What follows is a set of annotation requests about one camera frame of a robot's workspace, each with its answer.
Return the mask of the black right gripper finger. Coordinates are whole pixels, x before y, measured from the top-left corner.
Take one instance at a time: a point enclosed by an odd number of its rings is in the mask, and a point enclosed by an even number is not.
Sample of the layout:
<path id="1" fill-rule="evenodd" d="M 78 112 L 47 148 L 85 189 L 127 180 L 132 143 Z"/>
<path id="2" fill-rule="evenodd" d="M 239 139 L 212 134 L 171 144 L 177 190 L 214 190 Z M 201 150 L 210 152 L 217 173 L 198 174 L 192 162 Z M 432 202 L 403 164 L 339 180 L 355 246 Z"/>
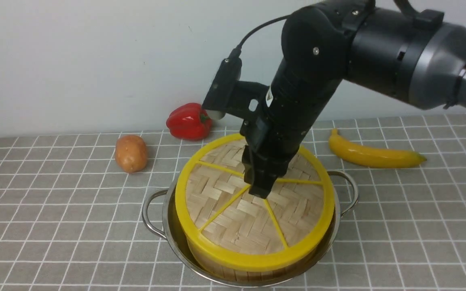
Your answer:
<path id="1" fill-rule="evenodd" d="M 272 157 L 244 147 L 244 182 L 250 185 L 248 193 L 266 199 L 279 177 L 287 173 L 289 157 Z"/>

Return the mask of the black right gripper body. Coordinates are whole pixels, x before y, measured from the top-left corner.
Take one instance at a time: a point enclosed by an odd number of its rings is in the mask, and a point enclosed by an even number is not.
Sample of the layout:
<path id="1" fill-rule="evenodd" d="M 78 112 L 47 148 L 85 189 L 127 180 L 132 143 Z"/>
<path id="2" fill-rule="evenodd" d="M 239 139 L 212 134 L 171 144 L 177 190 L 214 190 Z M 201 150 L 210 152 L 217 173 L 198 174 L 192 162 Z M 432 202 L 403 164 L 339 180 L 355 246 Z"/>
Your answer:
<path id="1" fill-rule="evenodd" d="M 307 80 L 281 61 L 254 122 L 241 131 L 248 143 L 245 159 L 290 160 L 340 83 L 325 76 Z"/>

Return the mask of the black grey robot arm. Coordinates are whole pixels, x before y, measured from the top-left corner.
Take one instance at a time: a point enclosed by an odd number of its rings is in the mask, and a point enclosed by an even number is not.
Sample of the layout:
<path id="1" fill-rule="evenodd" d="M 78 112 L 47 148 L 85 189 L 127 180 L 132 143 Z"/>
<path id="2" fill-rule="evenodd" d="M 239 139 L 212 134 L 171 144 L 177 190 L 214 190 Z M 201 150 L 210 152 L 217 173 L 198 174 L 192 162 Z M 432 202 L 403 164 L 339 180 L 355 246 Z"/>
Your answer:
<path id="1" fill-rule="evenodd" d="M 269 195 L 344 80 L 421 110 L 466 108 L 466 27 L 407 0 L 396 5 L 327 0 L 286 19 L 281 64 L 241 127 L 250 194 Z"/>

